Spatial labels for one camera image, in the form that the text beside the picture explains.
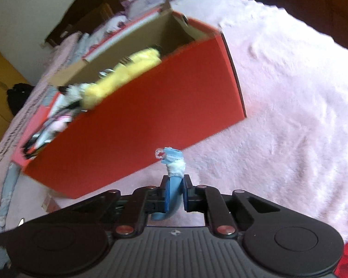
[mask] ribbed gray panel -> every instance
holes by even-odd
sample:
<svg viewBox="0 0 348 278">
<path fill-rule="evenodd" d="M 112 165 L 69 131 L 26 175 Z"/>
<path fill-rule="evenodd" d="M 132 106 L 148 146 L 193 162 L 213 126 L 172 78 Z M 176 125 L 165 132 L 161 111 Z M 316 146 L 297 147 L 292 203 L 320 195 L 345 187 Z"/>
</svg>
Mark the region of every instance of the ribbed gray panel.
<svg viewBox="0 0 348 278">
<path fill-rule="evenodd" d="M 257 267 L 236 241 L 206 227 L 146 227 L 136 238 L 116 241 L 102 262 L 74 277 L 280 278 Z"/>
</svg>

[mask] light blue object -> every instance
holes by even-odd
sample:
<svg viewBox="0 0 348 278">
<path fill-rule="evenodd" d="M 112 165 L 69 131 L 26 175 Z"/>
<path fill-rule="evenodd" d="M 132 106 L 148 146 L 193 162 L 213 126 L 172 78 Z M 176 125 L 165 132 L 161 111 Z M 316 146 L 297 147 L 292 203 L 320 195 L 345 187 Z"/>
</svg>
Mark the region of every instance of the light blue object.
<svg viewBox="0 0 348 278">
<path fill-rule="evenodd" d="M 171 217 L 180 207 L 182 202 L 181 183 L 184 177 L 186 163 L 180 150 L 165 147 L 156 151 L 156 157 L 162 158 L 161 163 L 166 164 L 169 179 L 165 186 L 165 210 L 166 213 L 156 212 L 151 215 L 151 220 L 162 221 Z"/>
</svg>

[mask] bed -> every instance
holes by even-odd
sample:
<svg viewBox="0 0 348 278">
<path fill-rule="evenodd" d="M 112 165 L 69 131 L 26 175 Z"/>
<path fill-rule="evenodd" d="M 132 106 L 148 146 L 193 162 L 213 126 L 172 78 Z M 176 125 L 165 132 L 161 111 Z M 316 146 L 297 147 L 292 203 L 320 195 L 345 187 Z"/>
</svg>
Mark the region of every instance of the bed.
<svg viewBox="0 0 348 278">
<path fill-rule="evenodd" d="M 246 120 L 187 148 L 186 173 L 195 185 L 222 193 L 246 189 L 335 227 L 347 243 L 337 274 L 348 278 L 348 50 L 284 9 L 254 0 L 171 5 L 222 29 L 248 113 Z M 0 231 L 45 214 L 48 189 L 21 174 L 11 155 L 29 117 L 53 91 L 48 78 L 86 51 L 83 45 L 75 33 L 56 48 L 0 143 Z M 111 188 L 128 194 L 158 184 L 163 174 L 156 163 L 88 196 Z M 61 207 L 78 201 L 55 199 Z M 201 225 L 203 219 L 179 212 L 161 224 Z"/>
</svg>

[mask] white fur blanket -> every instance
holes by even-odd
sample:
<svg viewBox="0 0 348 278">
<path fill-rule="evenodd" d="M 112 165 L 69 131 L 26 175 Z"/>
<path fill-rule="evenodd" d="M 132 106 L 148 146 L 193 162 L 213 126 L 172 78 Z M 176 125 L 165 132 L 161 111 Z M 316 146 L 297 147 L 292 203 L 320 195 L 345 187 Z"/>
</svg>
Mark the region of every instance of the white fur blanket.
<svg viewBox="0 0 348 278">
<path fill-rule="evenodd" d="M 348 241 L 348 51 L 253 0 L 172 6 L 223 29 L 248 114 L 184 151 L 193 184 L 225 194 L 245 189 L 332 225 Z M 165 170 L 153 164 L 88 196 L 158 185 Z M 201 225 L 203 218 L 180 211 L 160 224 Z"/>
</svg>

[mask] wooden headboard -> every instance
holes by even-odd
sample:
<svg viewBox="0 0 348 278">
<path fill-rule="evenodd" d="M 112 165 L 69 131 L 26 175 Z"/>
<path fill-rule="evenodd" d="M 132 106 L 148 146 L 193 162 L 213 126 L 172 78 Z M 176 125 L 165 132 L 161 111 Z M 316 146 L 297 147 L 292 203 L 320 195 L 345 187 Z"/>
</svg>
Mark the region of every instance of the wooden headboard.
<svg viewBox="0 0 348 278">
<path fill-rule="evenodd" d="M 122 1 L 124 0 L 75 0 L 45 41 L 54 47 L 73 32 L 93 32 L 115 13 L 124 10 Z"/>
</svg>

